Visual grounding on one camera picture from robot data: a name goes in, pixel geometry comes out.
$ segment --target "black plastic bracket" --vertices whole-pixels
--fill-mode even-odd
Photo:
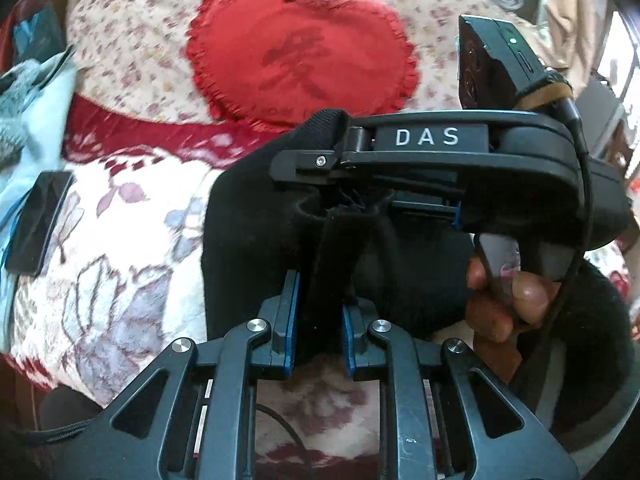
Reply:
[[[460,339],[411,338],[377,318],[369,301],[343,309],[345,358],[354,380],[380,380],[380,479],[577,480],[569,454]],[[436,420],[430,420],[429,380]],[[444,468],[438,471],[432,423]]]
[[[239,325],[225,335],[202,435],[201,448],[206,452],[198,461],[199,478],[242,478],[247,459],[246,430],[249,418],[255,418],[255,412],[248,412],[247,396],[251,351],[271,336],[271,327],[263,323]]]
[[[180,430],[180,417],[187,415],[180,409],[180,397],[182,391],[193,388],[189,371],[198,351],[191,339],[177,341],[142,370],[80,436],[66,444],[54,480],[184,478],[190,461],[168,471],[173,452],[168,443]],[[185,420],[190,424],[192,418]]]

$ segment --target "heart-shaped pillow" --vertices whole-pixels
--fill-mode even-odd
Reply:
[[[377,0],[203,0],[189,36],[211,115],[260,130],[322,108],[396,112],[418,83],[414,46]]]

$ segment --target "floral bedspread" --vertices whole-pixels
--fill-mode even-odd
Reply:
[[[531,26],[487,0],[383,1],[398,10],[417,46],[420,84],[407,109],[459,107],[459,14],[512,19],[545,55]],[[88,115],[103,114],[102,134],[120,145],[97,139],[92,126],[68,136],[76,182],[43,273],[20,280],[9,359],[45,388],[65,383],[107,405],[174,338],[206,337],[200,255],[209,189],[217,168],[260,141],[236,146],[230,132],[237,129],[229,125],[225,133],[226,123],[215,125],[215,136],[202,133],[214,121],[184,56],[199,2],[81,0],[68,20],[69,41],[78,46],[77,92],[95,106]],[[124,120],[145,121],[142,144],[118,136]],[[167,123],[193,128],[170,129],[181,136],[173,143],[154,140],[169,130],[150,125]],[[212,146],[226,151],[212,156]],[[376,477],[378,388],[349,381],[339,360],[320,356],[287,383],[261,383],[258,402],[292,424],[331,478]],[[295,446],[261,415],[256,449],[269,478],[303,478]],[[283,462],[290,469],[269,472]],[[339,469],[348,463],[358,472]]]

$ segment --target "red fabric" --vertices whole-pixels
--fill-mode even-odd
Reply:
[[[318,480],[377,480],[378,457],[359,456],[353,460],[336,460],[326,467],[315,469]],[[260,480],[308,480],[305,466],[294,462],[257,463],[256,478]]]
[[[17,363],[16,360],[9,354],[0,354],[0,358],[4,358],[7,364],[18,372],[23,378],[29,381],[34,386],[37,386],[44,392],[50,392],[53,388],[50,383],[43,383],[39,381],[38,377],[44,377],[46,381],[54,382],[53,377],[45,366],[37,359],[27,358],[25,361]]]
[[[227,168],[277,137],[247,124],[167,124],[132,119],[74,95],[66,124],[63,155],[86,163],[108,155],[152,154],[161,148],[181,160],[202,160]]]
[[[17,6],[11,9],[0,27],[0,72],[6,72],[14,65],[14,23]]]
[[[187,46],[214,118],[286,131],[322,108],[400,110],[418,83],[402,22],[377,0],[203,0]]]
[[[640,192],[640,178],[633,179],[633,182],[629,185],[629,189],[632,193],[638,194]]]
[[[631,288],[628,278],[620,274],[617,270],[614,270],[609,275],[609,281],[613,283],[622,299],[626,301],[626,297],[629,295],[629,289]]]

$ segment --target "black gripper frame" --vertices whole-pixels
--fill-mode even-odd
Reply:
[[[290,270],[281,295],[224,338],[173,341],[65,444],[53,480],[253,479],[257,381],[291,374],[299,284]]]
[[[290,270],[281,295],[265,300],[257,319],[224,338],[173,341],[65,444],[53,480],[253,480],[257,380],[291,374],[299,283]],[[435,425],[446,477],[578,479],[571,457],[462,341],[441,347],[413,339],[379,320],[365,300],[344,307],[343,336],[353,379],[380,381],[381,480],[438,477]],[[423,380],[431,385],[434,421]],[[497,416],[482,415],[478,384],[493,394]],[[515,421],[514,428],[504,432],[501,418]]]
[[[380,382],[380,480],[579,478],[558,441],[462,340],[414,339],[366,300],[343,308],[342,330],[351,377]]]

